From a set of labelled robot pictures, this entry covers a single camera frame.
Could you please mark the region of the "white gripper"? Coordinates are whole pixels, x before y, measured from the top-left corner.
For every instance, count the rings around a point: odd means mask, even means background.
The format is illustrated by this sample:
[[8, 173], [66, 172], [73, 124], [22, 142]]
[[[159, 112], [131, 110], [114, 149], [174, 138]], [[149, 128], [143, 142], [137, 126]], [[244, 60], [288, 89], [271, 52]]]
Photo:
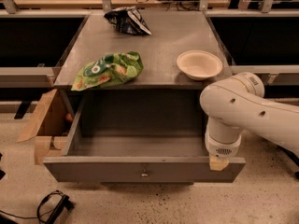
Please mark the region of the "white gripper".
[[223, 171], [228, 165], [229, 160], [227, 158], [234, 157], [241, 144], [241, 135], [230, 144], [224, 144], [222, 142], [213, 139], [209, 132], [205, 134], [205, 145], [209, 155], [209, 167], [211, 171]]

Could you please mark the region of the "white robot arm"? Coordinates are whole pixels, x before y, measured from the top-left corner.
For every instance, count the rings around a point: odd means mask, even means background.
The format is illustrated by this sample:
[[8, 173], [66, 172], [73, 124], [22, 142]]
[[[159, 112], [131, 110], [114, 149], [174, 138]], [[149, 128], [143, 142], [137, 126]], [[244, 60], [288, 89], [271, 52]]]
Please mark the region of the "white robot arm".
[[299, 107], [267, 100], [263, 82], [250, 72], [203, 89], [200, 106], [208, 116], [205, 134], [209, 167], [221, 171], [236, 155], [248, 130], [299, 155]]

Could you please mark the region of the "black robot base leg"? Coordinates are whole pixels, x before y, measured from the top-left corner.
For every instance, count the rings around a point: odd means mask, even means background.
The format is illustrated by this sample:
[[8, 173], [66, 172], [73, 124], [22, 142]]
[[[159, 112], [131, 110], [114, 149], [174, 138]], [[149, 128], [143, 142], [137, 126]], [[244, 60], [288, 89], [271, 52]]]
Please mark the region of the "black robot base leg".
[[[288, 158], [299, 168], [299, 158], [292, 153], [291, 151], [289, 151], [288, 149], [282, 147], [281, 150], [288, 156]], [[299, 179], [299, 171], [296, 171], [295, 173], [295, 177], [297, 179]]]

